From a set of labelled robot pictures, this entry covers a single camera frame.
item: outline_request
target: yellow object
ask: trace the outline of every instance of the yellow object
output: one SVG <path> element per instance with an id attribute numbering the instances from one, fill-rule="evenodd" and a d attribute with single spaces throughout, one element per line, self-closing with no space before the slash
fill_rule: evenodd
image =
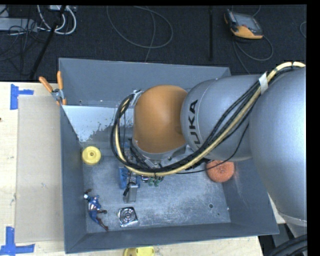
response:
<path id="1" fill-rule="evenodd" d="M 124 250 L 123 256 L 154 256 L 155 249 L 152 246 L 128 248 Z"/>
<path id="2" fill-rule="evenodd" d="M 101 159 L 101 152 L 95 146 L 88 146 L 82 152 L 82 160 L 90 166 L 97 164 Z"/>

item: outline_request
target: action figure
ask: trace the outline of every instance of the action figure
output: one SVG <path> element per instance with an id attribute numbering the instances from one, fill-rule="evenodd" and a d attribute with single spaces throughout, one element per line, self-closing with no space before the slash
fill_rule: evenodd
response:
<path id="1" fill-rule="evenodd" d="M 89 196 L 88 193 L 91 192 L 91 188 L 88 189 L 86 192 L 84 192 L 84 199 L 88 200 L 88 212 L 93 219 L 94 222 L 98 223 L 101 227 L 103 227 L 106 231 L 109 231 L 109 228 L 105 226 L 101 220 L 101 218 L 98 217 L 98 214 L 106 214 L 107 210 L 100 210 L 101 205 L 98 202 L 99 195 L 96 196 Z"/>

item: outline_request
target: orange sponge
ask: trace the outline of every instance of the orange sponge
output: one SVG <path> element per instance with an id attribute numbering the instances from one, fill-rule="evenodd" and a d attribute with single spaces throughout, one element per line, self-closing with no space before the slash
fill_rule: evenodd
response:
<path id="1" fill-rule="evenodd" d="M 235 164 L 233 162 L 224 162 L 217 167 L 214 167 L 221 162 L 223 161 L 214 160 L 208 162 L 205 166 L 207 169 L 206 173 L 214 182 L 226 182 L 233 176 L 235 172 Z"/>

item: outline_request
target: bin floor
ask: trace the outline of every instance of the bin floor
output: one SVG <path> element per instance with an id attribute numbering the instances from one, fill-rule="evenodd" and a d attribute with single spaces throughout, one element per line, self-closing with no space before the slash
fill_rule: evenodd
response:
<path id="1" fill-rule="evenodd" d="M 230 222 L 222 185 L 211 181 L 206 172 L 169 175 L 158 187 L 141 181 L 136 202 L 124 203 L 119 166 L 114 156 L 106 155 L 102 155 L 97 165 L 83 164 L 83 191 L 92 189 L 90 195 L 100 196 L 99 202 L 107 214 L 99 214 L 99 217 L 110 231 Z M 137 225 L 120 226 L 118 212 L 126 207 L 135 209 Z M 83 210 L 87 211 L 86 200 Z M 88 213 L 86 228 L 88 233 L 104 231 Z"/>

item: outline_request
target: white cable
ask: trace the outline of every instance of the white cable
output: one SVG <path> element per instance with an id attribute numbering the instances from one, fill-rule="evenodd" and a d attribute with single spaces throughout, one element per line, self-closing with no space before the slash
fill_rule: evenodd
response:
<path id="1" fill-rule="evenodd" d="M 48 23 L 46 23 L 46 20 L 45 20 L 45 18 L 43 17 L 42 12 L 41 12 L 41 10 L 40 10 L 40 6 L 37 4 L 36 7 L 37 7 L 37 9 L 38 9 L 39 16 L 40 16 L 42 22 L 43 22 L 44 25 L 48 28 L 48 29 L 46 29 L 46 28 L 43 28 L 43 27 L 38 27 L 38 29 L 39 29 L 39 30 L 45 30 L 45 31 L 48 31 L 48 32 L 49 32 L 49 31 L 51 30 L 51 27 L 48 25 Z M 65 18 L 65 15 L 64 15 L 64 14 L 62 14 L 62 18 L 63 18 L 63 23 L 62 23 L 62 25 L 61 25 L 60 27 L 58 27 L 58 28 L 55 29 L 56 31 L 62 29 L 62 28 L 65 26 L 65 24 L 66 24 L 66 18 Z"/>
<path id="2" fill-rule="evenodd" d="M 68 32 L 60 32 L 60 31 L 59 31 L 59 30 L 61 30 L 61 29 L 65 26 L 65 24 L 66 24 L 65 15 L 62 14 L 63 24 L 62 24 L 60 27 L 58 27 L 58 28 L 56 28 L 56 29 L 54 30 L 54 32 L 55 32 L 56 34 L 58 34 L 58 35 L 70 35 L 71 33 L 73 33 L 73 32 L 76 30 L 76 27 L 77 27 L 77 19 L 76 19 L 76 16 L 75 16 L 74 12 L 70 9 L 69 6 L 66 6 L 65 8 L 66 8 L 66 9 L 68 10 L 68 12 L 70 12 L 71 15 L 72 15 L 72 18 L 73 18 L 73 28 L 72 28 L 70 31 L 68 31 Z M 42 28 L 42 27 L 38 27 L 38 29 L 40 29 L 40 30 L 45 30 L 45 31 L 50 31 L 50 30 L 51 30 L 51 27 L 46 23 L 46 21 L 45 21 L 43 15 L 42 15 L 42 13 L 41 13 L 41 10 L 40 10 L 40 7 L 39 7 L 38 4 L 37 4 L 37 9 L 38 9 L 38 12 L 39 12 L 39 15 L 40 15 L 40 18 L 41 18 L 42 22 L 45 24 L 45 26 L 46 26 L 49 30 L 47 30 L 47 29 L 45 29 L 45 28 Z"/>

